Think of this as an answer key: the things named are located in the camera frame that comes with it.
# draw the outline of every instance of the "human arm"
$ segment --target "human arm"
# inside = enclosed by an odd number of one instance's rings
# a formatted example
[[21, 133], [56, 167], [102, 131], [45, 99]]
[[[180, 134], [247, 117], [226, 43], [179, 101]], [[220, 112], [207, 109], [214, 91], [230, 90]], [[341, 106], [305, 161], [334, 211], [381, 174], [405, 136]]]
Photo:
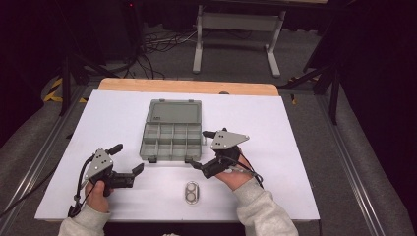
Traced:
[[[239, 157], [239, 161], [249, 166], [243, 156]], [[251, 174], [233, 171], [222, 172], [215, 177], [223, 181], [237, 197], [237, 215], [245, 225], [247, 236], [298, 235], [286, 211], [273, 200], [271, 192], [259, 186]]]
[[103, 196], [104, 183], [97, 181], [95, 186], [88, 182], [86, 185], [85, 207], [74, 218], [68, 217], [61, 223], [59, 236], [70, 235], [104, 235], [103, 227], [110, 218], [107, 198]]

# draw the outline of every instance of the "gray sweatshirt sleeve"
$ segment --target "gray sweatshirt sleeve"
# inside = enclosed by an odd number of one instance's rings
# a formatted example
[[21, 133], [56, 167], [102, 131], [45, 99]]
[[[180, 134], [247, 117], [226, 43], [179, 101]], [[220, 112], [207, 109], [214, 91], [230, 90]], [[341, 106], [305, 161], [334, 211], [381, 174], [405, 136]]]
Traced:
[[101, 213], [85, 205], [77, 216], [64, 219], [59, 229], [59, 236], [102, 236], [104, 224], [109, 218], [110, 213]]
[[271, 192], [261, 188], [255, 178], [233, 193], [238, 199], [237, 216], [245, 225], [247, 236], [298, 235], [287, 212], [273, 201]]

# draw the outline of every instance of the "white tabletop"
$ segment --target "white tabletop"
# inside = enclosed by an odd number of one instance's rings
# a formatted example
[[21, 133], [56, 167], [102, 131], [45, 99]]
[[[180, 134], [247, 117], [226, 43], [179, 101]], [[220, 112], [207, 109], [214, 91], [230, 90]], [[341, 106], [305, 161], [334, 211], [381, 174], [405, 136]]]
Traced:
[[[202, 102], [203, 130], [228, 131], [250, 136], [239, 145], [264, 187], [292, 219], [319, 219], [316, 202], [295, 143], [281, 97], [95, 90], [87, 104], [45, 196], [36, 219], [67, 217], [81, 168], [98, 148], [124, 148], [112, 156], [113, 170], [130, 173], [142, 163], [142, 135], [152, 99], [194, 99]], [[214, 158], [203, 146], [201, 163]], [[188, 182], [200, 186], [200, 199], [189, 205], [184, 199]], [[108, 197], [110, 221], [123, 222], [226, 222], [238, 221], [237, 202], [228, 187], [215, 177], [206, 179], [200, 170], [184, 162], [145, 162], [145, 170], [133, 188], [116, 189]]]

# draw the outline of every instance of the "person's right hand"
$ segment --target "person's right hand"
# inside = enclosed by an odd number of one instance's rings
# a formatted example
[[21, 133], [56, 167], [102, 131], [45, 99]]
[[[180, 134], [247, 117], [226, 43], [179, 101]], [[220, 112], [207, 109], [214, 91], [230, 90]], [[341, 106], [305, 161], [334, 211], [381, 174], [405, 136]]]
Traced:
[[[239, 162], [242, 164], [250, 167], [248, 161], [242, 156], [239, 156]], [[248, 182], [250, 179], [253, 178], [252, 174], [250, 173], [242, 173], [239, 171], [232, 171], [231, 173], [220, 172], [215, 175], [215, 177], [221, 181], [223, 181], [232, 191], [235, 191], [237, 188], [242, 186], [244, 183]]]
[[86, 195], [89, 195], [87, 197], [87, 205], [89, 207], [102, 212], [102, 213], [108, 213], [108, 200], [105, 196], [103, 196], [104, 192], [104, 182], [101, 180], [97, 181], [95, 185], [93, 185], [90, 181], [86, 184]]

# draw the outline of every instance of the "sleeve cuff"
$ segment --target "sleeve cuff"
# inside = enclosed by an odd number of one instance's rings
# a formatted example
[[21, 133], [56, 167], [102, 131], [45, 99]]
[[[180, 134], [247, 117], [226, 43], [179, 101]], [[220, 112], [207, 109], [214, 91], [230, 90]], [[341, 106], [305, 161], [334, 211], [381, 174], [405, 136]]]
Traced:
[[85, 228], [102, 230], [109, 218], [110, 213], [98, 212], [88, 205], [85, 205], [84, 209], [74, 217], [74, 221], [83, 225]]
[[233, 191], [233, 194], [237, 197], [238, 206], [245, 207], [253, 202], [258, 196], [264, 192], [264, 189], [259, 186], [257, 180], [252, 178], [238, 189]]

